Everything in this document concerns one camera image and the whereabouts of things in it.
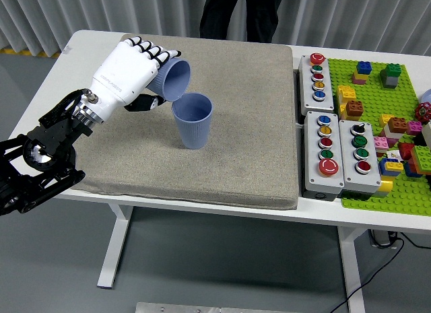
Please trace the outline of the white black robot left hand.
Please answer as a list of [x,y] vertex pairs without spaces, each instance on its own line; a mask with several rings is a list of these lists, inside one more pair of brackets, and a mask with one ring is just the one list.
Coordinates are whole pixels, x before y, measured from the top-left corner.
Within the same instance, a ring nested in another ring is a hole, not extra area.
[[119,42],[93,75],[82,108],[101,124],[117,108],[149,111],[178,100],[191,80],[191,67],[179,56],[140,36]]

